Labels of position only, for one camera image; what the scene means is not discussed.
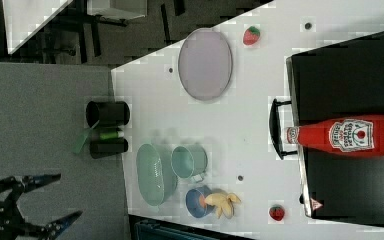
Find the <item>bottle cap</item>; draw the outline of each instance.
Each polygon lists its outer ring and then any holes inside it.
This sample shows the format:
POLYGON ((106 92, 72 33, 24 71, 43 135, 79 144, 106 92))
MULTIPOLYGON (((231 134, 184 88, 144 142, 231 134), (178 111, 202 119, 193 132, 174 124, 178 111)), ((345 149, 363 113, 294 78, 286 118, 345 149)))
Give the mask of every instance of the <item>bottle cap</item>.
POLYGON ((283 130, 282 142, 298 144, 299 127, 287 127, 283 130))

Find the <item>light blue mug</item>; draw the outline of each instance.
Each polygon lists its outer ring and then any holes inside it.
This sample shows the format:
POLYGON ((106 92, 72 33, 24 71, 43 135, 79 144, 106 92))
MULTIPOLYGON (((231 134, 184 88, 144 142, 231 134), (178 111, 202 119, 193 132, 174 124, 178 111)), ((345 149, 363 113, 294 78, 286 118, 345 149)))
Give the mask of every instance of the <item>light blue mug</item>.
POLYGON ((199 145, 178 146, 171 154, 171 167, 179 178, 201 182, 207 168, 207 154, 199 145))

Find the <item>gray floor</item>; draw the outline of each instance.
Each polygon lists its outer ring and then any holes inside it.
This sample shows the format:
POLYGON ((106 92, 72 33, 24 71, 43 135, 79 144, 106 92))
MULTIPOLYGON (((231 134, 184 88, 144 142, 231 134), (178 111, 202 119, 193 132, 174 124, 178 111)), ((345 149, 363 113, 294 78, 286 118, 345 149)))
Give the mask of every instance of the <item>gray floor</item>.
POLYGON ((88 144, 72 153, 85 106, 113 99, 109 86, 106 67, 0 63, 0 179, 61 173, 18 201, 26 220, 42 226, 82 210, 61 240, 130 237, 121 157, 92 159, 88 144))
MULTIPOLYGON (((170 40, 174 41, 184 39, 195 29, 212 27, 262 5, 257 0, 185 0, 185 13, 175 16, 173 0, 149 0, 148 16, 129 21, 127 27, 99 25, 102 48, 102 55, 99 57, 93 56, 90 29, 86 27, 87 64, 120 66, 167 46, 161 14, 162 4, 166 7, 170 40)), ((61 33, 56 44, 57 47, 69 48, 76 45, 77 35, 66 32, 61 33)), ((80 64, 80 56, 59 54, 56 62, 80 64)))

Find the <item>banana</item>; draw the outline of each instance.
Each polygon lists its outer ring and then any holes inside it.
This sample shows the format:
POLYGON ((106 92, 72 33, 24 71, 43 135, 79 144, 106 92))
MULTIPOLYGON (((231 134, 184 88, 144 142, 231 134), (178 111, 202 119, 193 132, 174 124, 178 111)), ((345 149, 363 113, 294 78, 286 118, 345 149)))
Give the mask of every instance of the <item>banana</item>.
POLYGON ((216 215, 217 215, 218 219, 220 219, 222 213, 223 213, 223 210, 221 209, 221 207, 217 207, 216 208, 216 215))
POLYGON ((230 201, 232 201, 234 203, 241 203, 241 199, 239 199, 239 197, 236 196, 236 194, 234 194, 234 193, 227 194, 227 199, 229 199, 230 201))
POLYGON ((213 193, 205 198, 205 203, 211 206, 217 205, 217 203, 226 200, 226 195, 222 193, 213 193))
POLYGON ((216 206, 217 218, 220 218, 223 213, 227 219, 231 219, 234 215, 233 203, 241 203, 241 200, 234 193, 228 195, 223 193, 213 193, 205 198, 205 203, 211 206, 216 206))
POLYGON ((222 202, 221 208, 223 209, 223 214, 227 219, 231 219, 233 217, 233 206, 230 201, 222 202))

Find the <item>ketchup bottle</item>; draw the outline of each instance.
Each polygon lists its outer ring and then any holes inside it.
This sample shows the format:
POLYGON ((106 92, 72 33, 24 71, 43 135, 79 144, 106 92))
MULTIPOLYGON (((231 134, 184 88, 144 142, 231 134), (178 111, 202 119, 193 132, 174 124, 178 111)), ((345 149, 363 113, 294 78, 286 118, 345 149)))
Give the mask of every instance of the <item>ketchup bottle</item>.
POLYGON ((285 141, 352 157, 384 156, 384 115, 330 119, 286 128, 285 141))

